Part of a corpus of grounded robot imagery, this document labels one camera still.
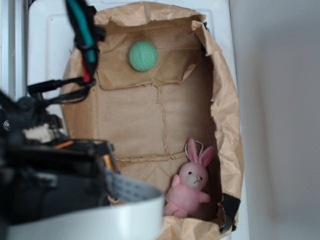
metal frame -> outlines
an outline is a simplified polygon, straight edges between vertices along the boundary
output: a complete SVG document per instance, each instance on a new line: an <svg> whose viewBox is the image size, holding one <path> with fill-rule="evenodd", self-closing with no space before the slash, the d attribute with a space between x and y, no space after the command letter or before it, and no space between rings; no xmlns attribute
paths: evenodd
<svg viewBox="0 0 320 240"><path fill-rule="evenodd" d="M2 0L1 90L12 99L27 86L28 0Z"/></svg>

brown paper bag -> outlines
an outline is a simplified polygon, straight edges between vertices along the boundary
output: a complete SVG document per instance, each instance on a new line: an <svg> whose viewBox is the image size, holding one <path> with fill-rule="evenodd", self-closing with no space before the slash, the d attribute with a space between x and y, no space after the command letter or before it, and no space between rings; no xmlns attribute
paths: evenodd
<svg viewBox="0 0 320 240"><path fill-rule="evenodd" d="M164 217L159 240L220 239L237 225L244 172L239 101L205 18L151 2L98 12L95 23L106 28L107 38L98 46L97 85L82 103L63 107L72 137L109 140L123 175L164 192L188 161L189 138L215 146L204 189L211 202L186 219ZM158 51L156 66L146 72L134 70L128 59L130 47L142 40ZM75 49L65 78L82 75L80 62Z"/></svg>

green wire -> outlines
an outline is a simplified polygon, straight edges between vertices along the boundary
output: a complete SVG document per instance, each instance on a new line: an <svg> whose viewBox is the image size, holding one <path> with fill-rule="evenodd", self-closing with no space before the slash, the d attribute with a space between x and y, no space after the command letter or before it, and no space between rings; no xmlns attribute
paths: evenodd
<svg viewBox="0 0 320 240"><path fill-rule="evenodd" d="M75 18L77 19L78 26L80 27L80 31L82 33L85 45L91 46L94 44L94 40L89 31L88 23L86 21L86 16L81 10L81 7L75 0L67 0L70 7L73 9L73 13ZM87 53L88 59L90 63L94 63L96 61L95 52L93 49L90 49Z"/></svg>

pink bunny plush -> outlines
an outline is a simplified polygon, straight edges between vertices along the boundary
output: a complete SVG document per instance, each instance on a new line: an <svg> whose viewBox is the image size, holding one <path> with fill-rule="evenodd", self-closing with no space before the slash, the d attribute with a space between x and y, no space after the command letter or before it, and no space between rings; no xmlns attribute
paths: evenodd
<svg viewBox="0 0 320 240"><path fill-rule="evenodd" d="M187 157L190 162L183 165L179 175L175 175L166 195L165 216L186 218L199 208L201 203L210 202L210 196L201 191L208 181L206 166L210 163L215 149L208 147L197 153L196 143L190 138L187 143Z"/></svg>

green ball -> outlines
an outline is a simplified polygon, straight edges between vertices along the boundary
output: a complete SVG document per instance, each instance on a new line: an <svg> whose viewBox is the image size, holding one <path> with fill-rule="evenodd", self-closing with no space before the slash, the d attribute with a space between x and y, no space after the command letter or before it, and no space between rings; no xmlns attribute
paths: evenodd
<svg viewBox="0 0 320 240"><path fill-rule="evenodd" d="M152 69L158 60L156 47L149 41L137 41L129 51L131 66L140 72Z"/></svg>

